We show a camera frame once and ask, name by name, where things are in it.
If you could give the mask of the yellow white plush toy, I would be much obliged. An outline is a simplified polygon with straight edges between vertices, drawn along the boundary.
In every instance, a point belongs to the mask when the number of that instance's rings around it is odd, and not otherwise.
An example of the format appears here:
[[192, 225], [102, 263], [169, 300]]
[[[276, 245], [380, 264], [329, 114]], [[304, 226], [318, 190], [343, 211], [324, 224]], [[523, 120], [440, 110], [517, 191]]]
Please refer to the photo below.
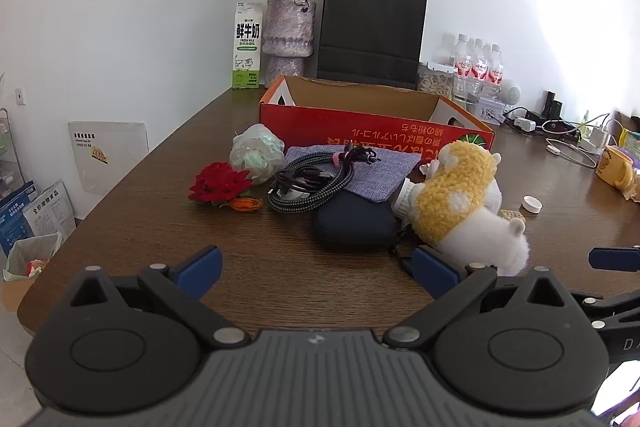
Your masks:
[[404, 181], [393, 213], [446, 260], [492, 265], [500, 277], [514, 277], [526, 268], [529, 245], [525, 221], [499, 215], [500, 161], [498, 153], [474, 143], [448, 143], [428, 165], [423, 182]]

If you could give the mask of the white bottle cap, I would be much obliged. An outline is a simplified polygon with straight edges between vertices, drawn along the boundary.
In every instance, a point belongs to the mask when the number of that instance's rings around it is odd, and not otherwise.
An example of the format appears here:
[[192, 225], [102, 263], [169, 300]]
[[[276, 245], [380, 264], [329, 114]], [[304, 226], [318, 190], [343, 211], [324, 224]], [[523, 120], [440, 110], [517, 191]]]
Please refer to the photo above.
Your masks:
[[522, 199], [522, 207], [529, 213], [538, 215], [542, 210], [542, 202], [532, 195], [525, 195]]

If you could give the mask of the red fabric rose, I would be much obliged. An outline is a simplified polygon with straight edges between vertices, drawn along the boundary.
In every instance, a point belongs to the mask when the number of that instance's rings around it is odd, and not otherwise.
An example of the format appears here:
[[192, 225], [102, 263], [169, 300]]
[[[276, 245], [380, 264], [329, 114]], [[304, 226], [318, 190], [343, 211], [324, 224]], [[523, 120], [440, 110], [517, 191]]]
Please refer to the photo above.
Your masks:
[[248, 170], [234, 170], [228, 162], [214, 162], [195, 177], [188, 199], [237, 212], [261, 210], [262, 200], [250, 195], [249, 174]]

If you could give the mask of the pale green plastic bag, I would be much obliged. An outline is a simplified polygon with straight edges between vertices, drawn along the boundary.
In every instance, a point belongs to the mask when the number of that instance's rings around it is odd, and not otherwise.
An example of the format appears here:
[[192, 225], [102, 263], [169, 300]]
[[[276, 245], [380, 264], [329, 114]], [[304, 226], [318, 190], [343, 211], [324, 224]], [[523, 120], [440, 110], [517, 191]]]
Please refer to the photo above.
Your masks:
[[253, 124], [235, 135], [229, 164], [236, 172], [247, 171], [253, 185], [269, 181], [284, 163], [285, 145], [263, 124]]

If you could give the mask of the small gold packet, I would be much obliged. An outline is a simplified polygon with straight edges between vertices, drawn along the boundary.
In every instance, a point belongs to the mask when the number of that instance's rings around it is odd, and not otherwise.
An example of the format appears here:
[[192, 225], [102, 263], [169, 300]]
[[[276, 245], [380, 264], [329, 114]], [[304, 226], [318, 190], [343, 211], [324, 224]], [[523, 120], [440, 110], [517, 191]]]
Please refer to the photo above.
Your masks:
[[518, 210], [506, 210], [501, 209], [499, 211], [499, 215], [503, 217], [503, 219], [511, 220], [511, 219], [521, 219], [524, 220], [524, 216]]

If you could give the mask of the dark navy zip case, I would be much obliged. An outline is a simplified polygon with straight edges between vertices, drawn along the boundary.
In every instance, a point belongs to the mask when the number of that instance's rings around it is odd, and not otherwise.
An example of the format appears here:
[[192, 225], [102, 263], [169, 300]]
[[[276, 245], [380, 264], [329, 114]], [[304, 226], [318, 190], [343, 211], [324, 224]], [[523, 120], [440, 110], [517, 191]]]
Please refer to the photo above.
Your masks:
[[314, 239], [328, 251], [367, 254], [389, 251], [399, 225], [388, 202], [341, 191], [312, 213]]

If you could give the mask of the purple woven pouch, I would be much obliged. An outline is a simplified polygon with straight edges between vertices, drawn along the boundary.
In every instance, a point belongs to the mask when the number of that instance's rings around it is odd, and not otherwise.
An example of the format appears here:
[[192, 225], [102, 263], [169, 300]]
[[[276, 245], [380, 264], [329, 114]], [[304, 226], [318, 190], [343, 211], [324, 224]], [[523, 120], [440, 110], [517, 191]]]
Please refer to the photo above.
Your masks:
[[[284, 164], [288, 166], [292, 161], [314, 153], [343, 152], [344, 146], [339, 145], [314, 145], [310, 147], [292, 146], [284, 156]], [[414, 167], [420, 164], [422, 158], [418, 153], [402, 153], [397, 150], [373, 147], [376, 153], [375, 161], [371, 165], [364, 162], [356, 162], [352, 181], [346, 185], [345, 191], [356, 194], [371, 202], [386, 202], [394, 192], [404, 183], [404, 180], [412, 173]], [[337, 167], [333, 160], [329, 164], [321, 164], [320, 170], [337, 174]]]

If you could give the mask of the cardboard trash box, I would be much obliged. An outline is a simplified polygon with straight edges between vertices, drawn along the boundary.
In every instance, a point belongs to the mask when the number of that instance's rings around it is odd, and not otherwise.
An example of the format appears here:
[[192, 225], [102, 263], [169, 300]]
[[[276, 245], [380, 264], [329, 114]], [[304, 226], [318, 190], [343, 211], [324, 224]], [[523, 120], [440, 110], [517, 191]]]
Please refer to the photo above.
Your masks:
[[63, 243], [60, 232], [15, 242], [2, 269], [1, 299], [9, 312], [16, 312], [29, 288]]

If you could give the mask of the blue white paper boxes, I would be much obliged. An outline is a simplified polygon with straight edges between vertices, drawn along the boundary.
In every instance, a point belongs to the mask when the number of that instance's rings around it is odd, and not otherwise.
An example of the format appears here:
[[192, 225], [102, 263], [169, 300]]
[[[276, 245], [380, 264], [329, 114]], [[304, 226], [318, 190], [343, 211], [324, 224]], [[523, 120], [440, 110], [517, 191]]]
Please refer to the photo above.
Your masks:
[[1, 252], [6, 256], [17, 241], [60, 233], [66, 241], [76, 229], [72, 203], [62, 181], [39, 193], [29, 181], [1, 199]]

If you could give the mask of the seed filled clear container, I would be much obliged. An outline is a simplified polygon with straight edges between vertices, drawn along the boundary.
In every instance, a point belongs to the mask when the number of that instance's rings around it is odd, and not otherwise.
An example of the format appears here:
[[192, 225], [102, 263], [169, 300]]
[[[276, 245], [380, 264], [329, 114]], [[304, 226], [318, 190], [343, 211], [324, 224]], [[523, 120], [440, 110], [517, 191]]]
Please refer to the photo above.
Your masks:
[[452, 97], [454, 84], [454, 68], [434, 62], [421, 63], [418, 67], [416, 89], [429, 94]]

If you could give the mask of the water bottle pack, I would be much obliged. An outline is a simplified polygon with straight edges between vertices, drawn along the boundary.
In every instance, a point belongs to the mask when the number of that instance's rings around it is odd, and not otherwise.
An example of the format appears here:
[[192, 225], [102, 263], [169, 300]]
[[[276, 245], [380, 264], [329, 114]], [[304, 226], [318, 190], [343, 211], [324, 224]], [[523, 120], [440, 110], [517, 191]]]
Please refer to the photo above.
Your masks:
[[450, 66], [454, 72], [452, 98], [457, 102], [478, 103], [482, 98], [497, 100], [502, 77], [491, 76], [489, 48], [480, 38], [465, 34], [445, 34], [433, 52], [437, 64]]

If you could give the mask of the black paper shopping bag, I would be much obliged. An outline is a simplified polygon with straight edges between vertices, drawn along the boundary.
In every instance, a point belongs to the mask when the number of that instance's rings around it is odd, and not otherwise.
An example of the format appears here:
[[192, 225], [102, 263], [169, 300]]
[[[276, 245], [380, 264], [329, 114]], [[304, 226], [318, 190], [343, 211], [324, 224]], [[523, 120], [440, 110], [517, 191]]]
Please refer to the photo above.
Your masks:
[[414, 90], [427, 0], [323, 0], [317, 77]]

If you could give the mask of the green white milk carton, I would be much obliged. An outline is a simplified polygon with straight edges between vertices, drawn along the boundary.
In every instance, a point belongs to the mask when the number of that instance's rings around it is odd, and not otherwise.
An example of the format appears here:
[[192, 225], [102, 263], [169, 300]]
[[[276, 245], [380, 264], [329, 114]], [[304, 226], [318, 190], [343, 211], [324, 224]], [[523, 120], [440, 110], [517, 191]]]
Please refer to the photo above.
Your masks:
[[235, 8], [231, 87], [257, 89], [262, 64], [262, 5], [238, 2]]

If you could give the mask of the purple textured vase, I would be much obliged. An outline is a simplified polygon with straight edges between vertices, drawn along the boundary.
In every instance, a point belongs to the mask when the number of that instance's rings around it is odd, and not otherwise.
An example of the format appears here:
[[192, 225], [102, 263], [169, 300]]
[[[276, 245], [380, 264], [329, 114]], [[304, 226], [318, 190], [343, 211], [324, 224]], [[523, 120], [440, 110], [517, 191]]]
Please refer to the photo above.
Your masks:
[[303, 76], [314, 54], [316, 2], [269, 0], [262, 32], [265, 86], [280, 76]]

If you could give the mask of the white wall panel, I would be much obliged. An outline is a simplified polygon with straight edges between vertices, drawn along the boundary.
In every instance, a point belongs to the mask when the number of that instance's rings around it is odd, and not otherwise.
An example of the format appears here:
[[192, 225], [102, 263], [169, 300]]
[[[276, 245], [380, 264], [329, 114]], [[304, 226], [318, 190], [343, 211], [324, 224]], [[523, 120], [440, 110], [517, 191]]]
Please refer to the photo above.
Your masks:
[[149, 153], [142, 122], [71, 121], [70, 142], [82, 188], [104, 196]]

